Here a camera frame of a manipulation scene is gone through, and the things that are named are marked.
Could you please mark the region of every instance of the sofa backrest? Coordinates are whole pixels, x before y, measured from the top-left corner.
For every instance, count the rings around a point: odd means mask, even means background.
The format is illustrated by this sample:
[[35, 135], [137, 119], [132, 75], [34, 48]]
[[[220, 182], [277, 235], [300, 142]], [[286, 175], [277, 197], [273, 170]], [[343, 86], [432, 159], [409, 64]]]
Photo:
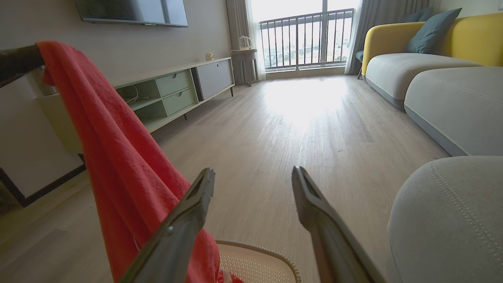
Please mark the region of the sofa backrest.
[[444, 38], [441, 54], [503, 66], [503, 13], [457, 19]]

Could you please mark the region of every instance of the laminate floor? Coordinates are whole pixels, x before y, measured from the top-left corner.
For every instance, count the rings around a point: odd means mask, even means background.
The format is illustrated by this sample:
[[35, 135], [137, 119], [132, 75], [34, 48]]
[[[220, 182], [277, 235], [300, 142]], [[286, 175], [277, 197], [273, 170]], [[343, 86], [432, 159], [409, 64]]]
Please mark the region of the laminate floor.
[[[153, 134], [189, 180], [213, 167], [205, 228], [282, 253], [303, 282], [319, 282], [310, 235], [298, 220], [291, 171], [307, 169], [388, 282], [386, 234], [402, 183], [448, 154], [407, 115], [355, 76], [235, 87]], [[0, 219], [5, 282], [111, 282], [87, 172]]]

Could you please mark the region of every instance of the white kettle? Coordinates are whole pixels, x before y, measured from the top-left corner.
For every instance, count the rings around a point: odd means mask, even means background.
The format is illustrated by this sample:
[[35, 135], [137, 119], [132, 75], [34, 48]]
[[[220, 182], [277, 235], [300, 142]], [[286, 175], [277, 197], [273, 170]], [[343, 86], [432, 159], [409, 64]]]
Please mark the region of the white kettle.
[[239, 38], [239, 49], [241, 51], [251, 49], [252, 48], [252, 41], [251, 40], [252, 39], [247, 36], [244, 36], [244, 35], [241, 36]]

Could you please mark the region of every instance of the wall-mounted tv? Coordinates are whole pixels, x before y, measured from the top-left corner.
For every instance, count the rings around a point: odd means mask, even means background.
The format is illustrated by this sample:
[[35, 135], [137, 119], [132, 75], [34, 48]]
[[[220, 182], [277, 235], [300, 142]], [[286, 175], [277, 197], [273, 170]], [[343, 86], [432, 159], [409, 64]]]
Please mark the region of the wall-mounted tv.
[[187, 27], [183, 0], [75, 0], [84, 22]]

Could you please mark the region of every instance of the red cloth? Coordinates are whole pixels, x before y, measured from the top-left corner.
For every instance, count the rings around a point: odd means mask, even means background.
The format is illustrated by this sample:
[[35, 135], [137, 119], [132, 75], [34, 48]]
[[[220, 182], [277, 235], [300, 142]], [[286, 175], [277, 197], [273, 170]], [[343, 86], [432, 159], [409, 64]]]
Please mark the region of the red cloth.
[[[82, 142], [114, 281], [117, 282], [189, 189], [145, 126], [80, 51], [56, 41], [37, 43]], [[203, 229], [186, 282], [216, 282], [220, 256]]]

